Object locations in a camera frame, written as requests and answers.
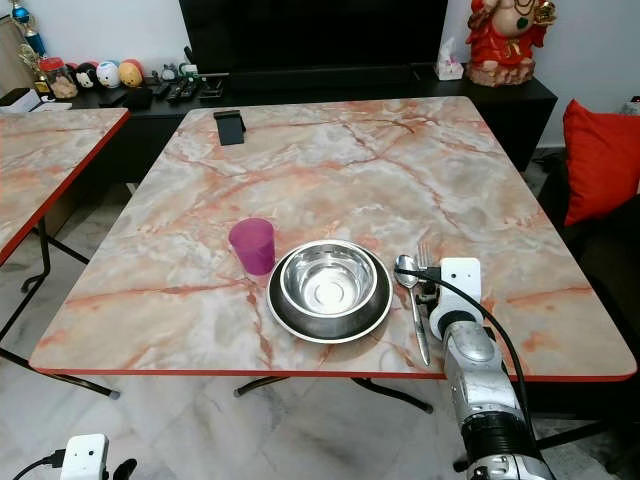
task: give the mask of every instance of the television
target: television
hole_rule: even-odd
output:
[[[435,62],[447,0],[180,0],[202,74]]]

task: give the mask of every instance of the toy ball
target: toy ball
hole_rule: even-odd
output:
[[[124,60],[118,67],[118,73],[120,74],[120,81],[127,87],[139,87],[142,85],[144,73],[142,65],[137,60],[132,58]]]
[[[96,68],[98,81],[107,88],[120,86],[120,74],[118,73],[118,63],[113,60],[102,62]]]
[[[94,88],[100,85],[96,66],[92,62],[84,62],[78,65],[75,71],[76,81],[82,88]]]

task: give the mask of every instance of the white tile floor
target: white tile floor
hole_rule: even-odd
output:
[[[80,209],[58,238],[91,255],[126,203],[112,189],[99,205]],[[20,301],[19,285],[40,268],[29,238],[0,268],[0,318]],[[52,249],[47,278],[3,346],[28,356],[83,265]],[[462,479],[451,464],[464,451],[451,405],[438,382],[385,381],[435,406],[426,415],[343,379],[290,379],[237,399],[247,379],[229,377],[104,377],[118,400],[0,363],[0,478],[62,448],[72,435],[105,433],[111,473],[129,457],[133,480],[211,479]],[[537,422],[545,433],[572,422]],[[606,437],[601,436],[599,449]],[[549,450],[559,480],[604,480],[590,444]],[[40,467],[25,479],[57,479]]]

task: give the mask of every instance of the ganesha statue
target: ganesha statue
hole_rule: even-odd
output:
[[[555,5],[545,0],[472,0],[471,10],[467,76],[489,87],[531,80],[532,47],[543,46],[547,28],[556,20]]]

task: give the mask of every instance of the metal bowl rim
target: metal bowl rim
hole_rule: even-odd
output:
[[[293,328],[291,328],[289,325],[287,325],[287,323],[280,318],[280,315],[278,315],[278,313],[273,308],[273,304],[271,303],[271,295],[270,295],[271,282],[273,281],[273,273],[272,273],[269,276],[269,281],[267,282],[267,295],[266,295],[266,297],[267,297],[267,306],[269,307],[269,311],[271,312],[271,315],[273,315],[275,317],[276,321],[280,324],[280,326],[284,327],[284,329],[286,331],[288,331],[290,334],[295,335],[296,337],[301,338],[303,340],[306,340],[308,342],[323,343],[323,344],[328,344],[328,345],[352,342],[352,341],[357,340],[357,339],[359,339],[361,337],[364,337],[365,335],[368,335],[369,333],[374,331],[376,328],[378,328],[378,326],[384,321],[384,319],[387,318],[387,315],[389,314],[389,310],[391,309],[391,303],[393,301],[393,284],[391,283],[391,276],[389,275],[389,272],[387,271],[386,267],[384,266],[384,263],[382,263],[382,260],[380,260],[380,258],[375,253],[371,252],[370,250],[367,250],[366,248],[362,248],[362,247],[360,247],[360,248],[365,253],[371,255],[371,257],[373,257],[375,259],[375,261],[377,261],[380,264],[380,266],[382,267],[382,270],[385,273],[385,277],[387,278],[387,284],[388,284],[388,287],[389,287],[389,298],[387,299],[387,304],[386,304],[384,310],[382,311],[382,314],[378,318],[378,320],[376,320],[367,329],[365,329],[362,332],[359,332],[359,333],[357,333],[355,335],[352,335],[350,337],[336,338],[334,340],[326,340],[326,339],[320,339],[320,338],[315,338],[315,337],[309,337],[308,335],[305,335],[304,333],[300,333],[297,330],[294,330]],[[297,250],[297,248],[294,248],[293,250],[290,250],[282,258],[287,258],[288,255],[291,255],[296,250]]]
[[[340,312],[337,314],[312,312],[311,310],[307,310],[306,308],[301,307],[296,302],[294,302],[291,296],[289,295],[289,293],[287,292],[287,289],[284,287],[284,272],[286,272],[287,267],[289,266],[289,263],[293,259],[294,255],[298,253],[300,250],[303,250],[309,247],[315,247],[316,245],[339,245],[342,247],[348,247],[354,250],[355,252],[359,253],[369,265],[369,268],[371,269],[371,272],[372,272],[371,288],[369,289],[369,292],[367,293],[366,297],[362,299],[357,305],[351,307],[349,310],[345,310],[344,312]],[[294,248],[293,250],[288,252],[287,255],[283,257],[283,258],[287,258],[287,261],[282,266],[282,272],[280,273],[280,291],[284,295],[284,298],[289,303],[289,305],[291,305],[293,308],[298,310],[300,313],[308,315],[309,317],[338,319],[338,318],[346,317],[347,315],[351,315],[352,313],[357,312],[362,307],[364,307],[367,303],[369,303],[369,301],[371,300],[371,297],[373,297],[373,294],[378,288],[378,272],[376,272],[376,266],[373,264],[373,261],[371,260],[369,255],[366,254],[364,249],[353,242],[349,242],[347,240],[332,240],[332,239],[316,240],[316,241],[308,242],[303,245],[300,245],[299,247]]]

